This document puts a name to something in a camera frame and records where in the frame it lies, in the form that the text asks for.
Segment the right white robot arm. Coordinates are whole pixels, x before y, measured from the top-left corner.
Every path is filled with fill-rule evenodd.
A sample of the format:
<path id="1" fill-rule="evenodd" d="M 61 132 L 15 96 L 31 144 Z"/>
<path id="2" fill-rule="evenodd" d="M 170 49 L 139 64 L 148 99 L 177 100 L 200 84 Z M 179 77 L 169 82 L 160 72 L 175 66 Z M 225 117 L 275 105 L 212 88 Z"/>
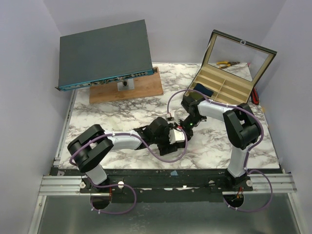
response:
<path id="1" fill-rule="evenodd" d="M 193 135 L 193 128 L 207 117 L 224 122 L 232 144 L 231 159 L 227 168 L 230 176 L 225 177 L 224 185 L 230 191 L 237 190 L 242 185 L 240 177 L 246 173 L 248 151 L 256 145 L 259 138 L 263 138 L 261 123 L 246 103 L 238 106 L 226 105 L 210 99 L 196 100 L 191 96 L 184 96 L 181 105 L 189 115 L 180 120 L 179 125 L 189 137 Z"/>

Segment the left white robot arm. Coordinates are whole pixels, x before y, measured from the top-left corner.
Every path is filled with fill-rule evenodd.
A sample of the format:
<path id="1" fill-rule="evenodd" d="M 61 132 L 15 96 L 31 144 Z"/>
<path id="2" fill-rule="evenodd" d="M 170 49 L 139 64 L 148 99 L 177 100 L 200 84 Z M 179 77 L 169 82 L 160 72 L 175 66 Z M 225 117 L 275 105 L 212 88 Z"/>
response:
<path id="1" fill-rule="evenodd" d="M 67 150 L 71 155 L 70 163 L 89 177 L 91 186 L 96 192 L 102 193 L 108 187 L 108 180 L 100 162 L 109 152 L 122 149 L 151 151 L 150 145 L 156 145 L 159 155 L 154 157 L 172 163 L 180 158 L 166 160 L 161 156 L 175 152 L 179 148 L 186 149 L 187 144 L 187 134 L 180 126 L 157 117 L 149 125 L 128 132 L 105 131 L 99 124 L 94 124 L 72 140 Z"/>

